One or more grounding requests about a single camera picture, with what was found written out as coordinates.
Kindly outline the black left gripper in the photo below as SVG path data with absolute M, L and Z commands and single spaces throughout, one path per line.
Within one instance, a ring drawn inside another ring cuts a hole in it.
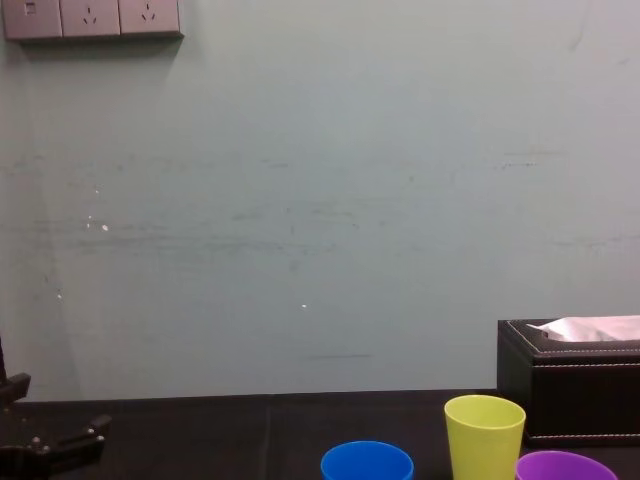
M 3 344 L 0 344 L 1 413 L 28 395 L 31 376 L 20 372 L 9 375 Z M 79 431 L 49 445 L 5 445 L 1 447 L 2 479 L 49 479 L 53 474 L 68 473 L 100 462 L 112 417 L 100 415 Z

